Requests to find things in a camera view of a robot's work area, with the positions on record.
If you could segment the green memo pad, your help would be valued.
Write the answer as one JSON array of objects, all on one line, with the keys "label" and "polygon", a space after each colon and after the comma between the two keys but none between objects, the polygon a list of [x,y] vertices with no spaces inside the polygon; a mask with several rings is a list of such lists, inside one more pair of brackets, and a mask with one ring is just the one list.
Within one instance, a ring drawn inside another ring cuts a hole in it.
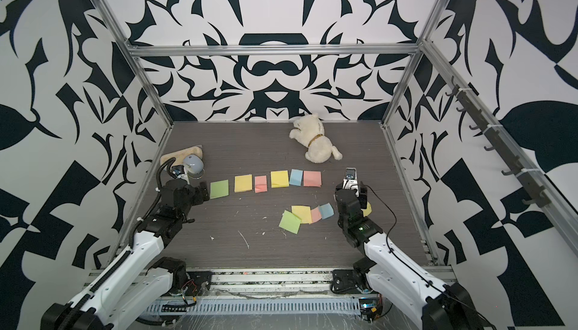
[{"label": "green memo pad", "polygon": [[220,199],[223,197],[229,196],[229,181],[228,180],[220,180],[210,183],[210,199]]}]

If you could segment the torn yellow memo page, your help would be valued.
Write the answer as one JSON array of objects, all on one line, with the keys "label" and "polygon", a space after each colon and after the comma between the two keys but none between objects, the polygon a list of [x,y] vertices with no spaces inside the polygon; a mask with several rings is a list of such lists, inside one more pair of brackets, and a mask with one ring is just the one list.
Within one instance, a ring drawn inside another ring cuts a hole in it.
[{"label": "torn yellow memo page", "polygon": [[370,202],[367,202],[366,207],[362,208],[362,214],[364,217],[368,217],[370,214],[372,214],[372,206]]}]

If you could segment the torn blue memo page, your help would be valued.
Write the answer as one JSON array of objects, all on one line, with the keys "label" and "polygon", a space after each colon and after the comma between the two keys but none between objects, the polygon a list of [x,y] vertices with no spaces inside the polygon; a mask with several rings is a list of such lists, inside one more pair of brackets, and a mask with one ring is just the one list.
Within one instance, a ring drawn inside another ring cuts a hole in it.
[{"label": "torn blue memo page", "polygon": [[334,208],[330,203],[319,206],[319,213],[322,216],[322,220],[326,220],[334,215]]}]

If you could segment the pink memo pad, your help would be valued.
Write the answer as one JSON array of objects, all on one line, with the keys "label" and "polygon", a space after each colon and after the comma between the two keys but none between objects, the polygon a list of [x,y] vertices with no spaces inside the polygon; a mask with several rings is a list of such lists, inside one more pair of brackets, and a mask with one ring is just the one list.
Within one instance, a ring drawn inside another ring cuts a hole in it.
[{"label": "pink memo pad", "polygon": [[303,186],[304,187],[321,187],[322,173],[320,171],[304,171],[303,172]]}]

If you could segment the blue memo pad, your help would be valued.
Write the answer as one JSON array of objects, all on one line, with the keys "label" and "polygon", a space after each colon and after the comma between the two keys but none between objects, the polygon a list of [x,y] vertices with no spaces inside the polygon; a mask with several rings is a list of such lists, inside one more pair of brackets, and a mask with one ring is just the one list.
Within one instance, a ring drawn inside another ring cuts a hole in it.
[{"label": "blue memo pad", "polygon": [[289,177],[289,184],[295,187],[303,185],[303,171],[299,169],[292,169]]}]

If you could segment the torn green memo page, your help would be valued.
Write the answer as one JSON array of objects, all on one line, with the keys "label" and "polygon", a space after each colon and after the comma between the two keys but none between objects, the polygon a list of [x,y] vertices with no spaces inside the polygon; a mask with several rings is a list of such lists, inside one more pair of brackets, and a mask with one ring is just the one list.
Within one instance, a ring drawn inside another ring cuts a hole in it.
[{"label": "torn green memo page", "polygon": [[278,227],[285,230],[286,232],[297,235],[300,230],[301,223],[301,218],[299,218],[297,215],[289,211],[284,211]]}]

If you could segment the yellow memo pad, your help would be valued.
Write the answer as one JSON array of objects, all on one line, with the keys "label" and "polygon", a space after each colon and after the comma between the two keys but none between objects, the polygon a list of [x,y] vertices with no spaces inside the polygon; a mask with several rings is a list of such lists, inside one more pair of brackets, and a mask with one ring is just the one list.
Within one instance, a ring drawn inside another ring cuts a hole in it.
[{"label": "yellow memo pad", "polygon": [[289,174],[287,170],[270,172],[271,187],[273,189],[289,187]]}]

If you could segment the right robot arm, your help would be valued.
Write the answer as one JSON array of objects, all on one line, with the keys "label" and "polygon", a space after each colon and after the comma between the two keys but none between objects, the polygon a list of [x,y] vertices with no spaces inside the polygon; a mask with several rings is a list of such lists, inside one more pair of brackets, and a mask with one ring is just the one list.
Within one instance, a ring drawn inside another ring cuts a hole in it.
[{"label": "right robot arm", "polygon": [[448,285],[424,269],[398,246],[388,232],[364,216],[367,187],[337,187],[338,226],[364,258],[354,264],[356,286],[387,298],[420,329],[495,329],[475,308],[459,283]]}]

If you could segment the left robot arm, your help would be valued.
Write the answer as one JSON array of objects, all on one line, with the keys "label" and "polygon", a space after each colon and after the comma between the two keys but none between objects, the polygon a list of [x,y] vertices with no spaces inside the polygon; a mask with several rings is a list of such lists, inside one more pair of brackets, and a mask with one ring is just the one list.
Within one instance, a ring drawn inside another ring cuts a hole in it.
[{"label": "left robot arm", "polygon": [[158,187],[153,205],[132,228],[123,252],[66,304],[44,313],[42,329],[126,329],[161,295],[186,298],[191,284],[185,262],[161,253],[194,220],[192,207],[210,199],[202,181],[172,179]]}]

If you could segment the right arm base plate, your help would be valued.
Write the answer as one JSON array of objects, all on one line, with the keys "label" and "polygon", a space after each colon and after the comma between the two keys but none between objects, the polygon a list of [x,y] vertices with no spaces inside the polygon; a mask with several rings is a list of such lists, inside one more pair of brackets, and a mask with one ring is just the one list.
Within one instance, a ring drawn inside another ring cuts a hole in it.
[{"label": "right arm base plate", "polygon": [[330,290],[337,295],[375,294],[367,280],[367,272],[359,269],[335,269],[331,271]]}]

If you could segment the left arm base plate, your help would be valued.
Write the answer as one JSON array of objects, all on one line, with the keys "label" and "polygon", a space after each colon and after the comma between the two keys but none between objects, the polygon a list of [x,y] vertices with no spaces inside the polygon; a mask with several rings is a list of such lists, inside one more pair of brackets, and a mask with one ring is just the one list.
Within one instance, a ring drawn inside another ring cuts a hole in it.
[{"label": "left arm base plate", "polygon": [[212,287],[213,271],[187,271],[185,279],[179,288],[170,289],[167,295],[178,296],[183,292],[186,297],[196,297],[206,294]]}]

